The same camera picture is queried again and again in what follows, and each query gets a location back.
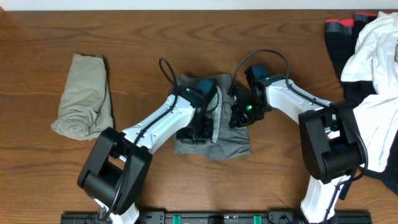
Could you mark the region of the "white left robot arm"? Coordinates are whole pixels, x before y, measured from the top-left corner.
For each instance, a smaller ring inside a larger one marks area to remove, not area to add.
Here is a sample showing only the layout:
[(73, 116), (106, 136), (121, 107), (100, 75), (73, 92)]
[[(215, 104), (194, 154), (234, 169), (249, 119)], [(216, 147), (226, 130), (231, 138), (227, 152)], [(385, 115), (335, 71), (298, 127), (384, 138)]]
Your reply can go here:
[(101, 205), (95, 223), (135, 223), (135, 201), (158, 148), (169, 137), (188, 143), (212, 139), (208, 105), (217, 98), (215, 82), (176, 86), (165, 103), (140, 123), (121, 132), (106, 128), (98, 136), (77, 184)]

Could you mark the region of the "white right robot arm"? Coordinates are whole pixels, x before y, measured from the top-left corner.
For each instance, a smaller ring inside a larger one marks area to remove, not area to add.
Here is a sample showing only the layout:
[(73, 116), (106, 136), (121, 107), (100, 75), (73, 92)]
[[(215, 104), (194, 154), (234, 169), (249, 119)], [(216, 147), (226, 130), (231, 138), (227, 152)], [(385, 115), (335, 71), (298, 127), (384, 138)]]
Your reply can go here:
[(368, 164), (353, 110), (345, 103), (319, 99), (283, 75), (269, 75), (263, 64), (244, 72), (251, 90), (231, 109), (232, 128), (249, 126), (266, 112), (279, 110), (299, 125), (302, 157), (310, 181), (300, 204), (304, 223), (336, 223), (335, 205), (345, 190), (359, 179), (356, 171)]

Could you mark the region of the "dark grey shorts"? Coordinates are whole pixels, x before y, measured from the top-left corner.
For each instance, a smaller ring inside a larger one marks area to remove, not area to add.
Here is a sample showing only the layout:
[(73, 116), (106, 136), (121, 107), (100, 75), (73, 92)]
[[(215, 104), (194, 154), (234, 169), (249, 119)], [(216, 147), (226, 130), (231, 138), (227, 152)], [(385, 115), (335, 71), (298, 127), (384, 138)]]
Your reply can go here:
[(210, 117), (215, 120), (213, 135), (205, 142), (193, 143), (189, 140), (174, 141), (176, 154), (202, 154), (210, 160), (231, 159), (251, 154), (251, 145), (247, 127), (232, 128), (229, 122), (232, 116), (231, 106), (234, 100), (227, 94), (232, 82), (229, 73), (209, 77), (217, 84), (218, 93), (208, 109), (214, 109)]

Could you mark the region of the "light khaki green shorts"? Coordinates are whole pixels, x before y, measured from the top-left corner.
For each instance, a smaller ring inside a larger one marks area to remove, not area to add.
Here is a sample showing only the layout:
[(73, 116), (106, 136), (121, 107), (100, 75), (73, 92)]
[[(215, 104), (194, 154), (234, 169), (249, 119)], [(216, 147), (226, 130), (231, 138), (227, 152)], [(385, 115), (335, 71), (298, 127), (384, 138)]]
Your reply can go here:
[(52, 130), (71, 139), (92, 140), (113, 126), (104, 58), (75, 54)]

